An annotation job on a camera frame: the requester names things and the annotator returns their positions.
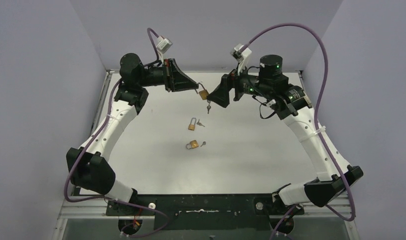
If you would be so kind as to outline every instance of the robotic arm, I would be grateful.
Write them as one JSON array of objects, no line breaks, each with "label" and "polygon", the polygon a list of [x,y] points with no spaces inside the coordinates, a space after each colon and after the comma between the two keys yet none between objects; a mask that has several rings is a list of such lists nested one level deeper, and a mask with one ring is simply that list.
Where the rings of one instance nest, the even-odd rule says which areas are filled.
[{"label": "robotic arm", "polygon": [[[198,89],[198,83],[184,74],[173,58],[164,59],[162,66],[145,68],[138,55],[128,53],[120,60],[119,72],[122,78],[111,106],[109,121],[86,149],[76,169],[73,170],[70,181],[76,186],[111,199],[132,203],[137,191],[116,179],[116,174],[108,161],[120,135],[144,107],[148,97],[148,91],[144,87],[164,85],[168,92],[179,92]],[[80,148],[71,148],[67,152],[69,171],[93,135]]]},{"label": "robotic arm", "polygon": [[316,130],[312,103],[301,87],[289,84],[288,77],[282,74],[282,57],[263,56],[260,58],[259,74],[250,75],[246,64],[251,51],[247,48],[239,53],[241,47],[238,45],[231,52],[239,62],[237,69],[222,76],[220,84],[207,96],[207,100],[226,108],[232,88],[235,90],[235,102],[244,94],[252,95],[253,98],[266,98],[267,106],[296,135],[317,174],[317,178],[312,181],[283,186],[273,193],[273,200],[280,200],[286,206],[308,202],[318,207],[325,206],[344,192],[345,186],[318,136],[319,133],[324,136],[350,186],[363,176],[363,171],[359,166],[351,166],[339,154],[326,135],[324,126]]}]

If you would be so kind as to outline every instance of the white table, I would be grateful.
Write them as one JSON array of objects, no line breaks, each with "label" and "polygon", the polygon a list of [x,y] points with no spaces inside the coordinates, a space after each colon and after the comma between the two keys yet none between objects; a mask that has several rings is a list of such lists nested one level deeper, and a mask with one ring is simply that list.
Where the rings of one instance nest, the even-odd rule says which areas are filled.
[{"label": "white table", "polygon": [[[225,73],[187,72],[211,92]],[[301,86],[299,75],[286,73]],[[108,95],[120,79],[115,73]],[[277,116],[259,118],[259,103],[245,95],[222,108],[193,90],[167,92],[148,87],[141,113],[129,124],[114,147],[109,163],[117,179],[139,194],[248,194],[271,193],[287,183],[311,181],[314,168],[292,131]],[[271,110],[262,107],[267,116]],[[205,125],[188,130],[192,117]],[[191,140],[203,147],[187,150]],[[92,193],[81,190],[81,194]]]}]

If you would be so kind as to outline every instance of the brass padlock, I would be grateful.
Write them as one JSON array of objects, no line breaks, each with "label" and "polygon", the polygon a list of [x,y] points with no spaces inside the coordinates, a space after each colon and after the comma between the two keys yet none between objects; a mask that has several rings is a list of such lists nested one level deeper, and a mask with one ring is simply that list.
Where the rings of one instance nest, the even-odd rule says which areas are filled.
[{"label": "brass padlock", "polygon": [[192,141],[190,141],[190,143],[188,143],[187,145],[185,145],[185,147],[186,147],[187,149],[198,148],[198,142],[197,142],[197,140],[192,140]]},{"label": "brass padlock", "polygon": [[204,88],[203,84],[199,83],[202,87],[203,90],[199,91],[198,94],[200,95],[201,99],[207,100],[207,96],[209,95],[209,92]]},{"label": "brass padlock", "polygon": [[195,117],[191,118],[191,122],[190,122],[190,125],[188,126],[188,130],[194,131],[196,122],[197,122],[197,119]]}]

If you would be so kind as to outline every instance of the purple cable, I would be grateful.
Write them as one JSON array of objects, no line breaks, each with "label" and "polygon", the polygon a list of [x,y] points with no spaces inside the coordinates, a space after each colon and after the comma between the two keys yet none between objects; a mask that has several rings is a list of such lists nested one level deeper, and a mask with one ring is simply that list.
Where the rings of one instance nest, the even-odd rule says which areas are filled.
[{"label": "purple cable", "polygon": [[281,225],[281,223],[285,220],[285,218],[295,209],[297,205],[293,205],[290,209],[288,209],[288,211],[284,214],[284,216],[281,218],[281,220],[279,220],[279,222],[276,224],[275,228],[273,229],[272,233],[270,234],[270,238],[269,240],[272,240],[273,236],[275,235],[276,232],[285,235],[282,232],[278,231],[279,225]]},{"label": "purple cable", "polygon": [[[315,106],[315,128],[316,130],[319,130],[319,120],[318,120],[318,113],[319,113],[319,105],[321,103],[322,100],[322,96],[323,96],[323,92],[325,90],[325,85],[326,85],[326,80],[328,78],[328,56],[326,54],[326,49],[325,49],[325,45],[323,44],[321,38],[319,37],[319,35],[317,35],[315,33],[315,31],[313,31],[311,28],[309,28],[308,26],[305,26],[303,24],[300,23],[282,23],[282,24],[278,24],[278,25],[274,25],[271,27],[268,27],[267,29],[261,31],[259,34],[257,34],[256,36],[254,36],[247,44],[245,44],[238,52],[242,53],[246,48],[248,48],[248,46],[254,42],[254,40],[256,40],[258,37],[260,37],[261,35],[263,35],[264,33],[273,30],[273,29],[277,29],[277,28],[281,28],[281,27],[298,27],[298,28],[302,28],[307,30],[308,32],[310,32],[318,41],[319,46],[322,50],[322,55],[323,55],[323,59],[324,59],[324,63],[325,63],[325,67],[324,67],[324,74],[323,74],[323,80],[322,80],[322,86],[319,92],[319,96],[318,96],[318,100],[316,102],[316,106]],[[343,180],[344,186],[346,187],[346,191],[348,193],[349,196],[349,201],[350,201],[350,207],[351,207],[351,216],[349,218],[344,217],[343,215],[341,215],[339,212],[337,212],[335,209],[333,209],[331,206],[326,205],[327,208],[329,208],[333,213],[335,213],[336,215],[338,215],[341,219],[345,220],[345,221],[353,221],[354,218],[356,217],[356,206],[354,204],[354,199],[353,199],[353,194],[351,193],[350,190],[350,185],[343,173],[343,171],[341,170],[340,166],[338,165],[337,160],[335,159],[334,155],[332,154],[331,150],[328,147],[328,144],[325,141],[325,138],[323,137],[322,133],[319,133],[319,138],[321,139],[321,142],[326,150],[326,152],[328,153],[329,157],[331,158],[332,162],[334,163],[335,167],[338,170],[338,173],[341,176],[341,179]]]},{"label": "purple cable", "polygon": [[[103,131],[103,129],[107,126],[107,123],[108,123],[109,120],[110,120],[109,114],[111,113],[111,108],[112,108],[112,103],[113,103],[113,95],[114,95],[114,92],[115,92],[115,90],[116,90],[116,87],[119,86],[120,82],[121,82],[121,80],[117,81],[116,84],[114,85],[113,89],[112,89],[111,92],[110,92],[109,105],[108,105],[108,108],[107,108],[107,115],[106,115],[106,118],[104,119],[104,123],[103,123],[103,124],[101,125],[101,127],[94,133],[94,135],[91,137],[91,139],[90,139],[90,140],[88,141],[88,143],[85,145],[85,147],[84,147],[84,148],[82,149],[82,151],[79,153],[79,156],[78,156],[78,158],[76,159],[75,163],[73,164],[72,168],[70,169],[69,175],[67,176],[66,182],[64,183],[64,190],[63,190],[64,199],[66,199],[66,201],[68,201],[68,202],[70,202],[70,203],[78,203],[78,202],[83,202],[83,201],[91,200],[91,199],[107,199],[107,200],[113,200],[113,199],[110,199],[110,198],[105,197],[105,196],[103,196],[103,195],[90,196],[90,197],[85,197],[85,198],[81,198],[81,199],[70,199],[70,198],[69,198],[69,195],[67,194],[67,189],[68,189],[68,186],[69,186],[69,181],[70,181],[70,179],[72,178],[73,173],[75,172],[75,170],[76,170],[76,168],[77,168],[77,166],[78,166],[78,164],[79,164],[79,160],[83,157],[83,155],[86,153],[86,150],[87,150],[87,149],[89,148],[89,146],[95,141],[95,139],[96,139],[96,138],[98,137],[98,135]],[[145,234],[142,234],[142,235],[137,235],[137,236],[131,235],[131,236],[130,236],[131,238],[142,238],[142,237],[146,237],[146,236],[148,236],[148,235],[154,234],[154,233],[156,233],[156,232],[162,230],[163,228],[165,228],[165,227],[169,224],[169,217],[168,217],[166,214],[164,214],[164,213],[162,213],[161,211],[159,211],[159,210],[151,209],[151,208],[146,207],[146,206],[140,206],[140,205],[136,205],[136,204],[129,203],[129,202],[125,202],[125,201],[119,201],[119,200],[114,200],[114,201],[117,202],[117,203],[119,203],[119,204],[124,204],[124,205],[128,205],[128,206],[135,207],[135,208],[141,208],[141,209],[150,210],[150,211],[153,211],[153,212],[155,212],[155,213],[157,213],[157,214],[160,214],[160,215],[164,216],[165,218],[167,218],[166,223],[165,223],[163,226],[159,227],[158,229],[155,229],[154,231],[151,231],[151,232],[149,232],[149,233],[145,233]],[[121,229],[121,232],[122,232],[125,228],[127,228],[128,226],[130,226],[130,224],[124,226],[124,227]]]},{"label": "purple cable", "polygon": [[[157,58],[156,61],[159,61],[159,54],[157,53],[156,44],[154,43],[154,39],[151,36],[151,33],[153,33],[156,36],[156,38],[159,37],[159,34],[157,34],[152,28],[150,28],[150,27],[147,28],[148,37],[150,38],[151,45],[153,46],[153,50],[156,53],[156,58]],[[144,67],[147,67],[147,66],[149,66],[149,65],[151,65],[153,63],[154,62],[147,63],[146,65],[144,65]]]}]

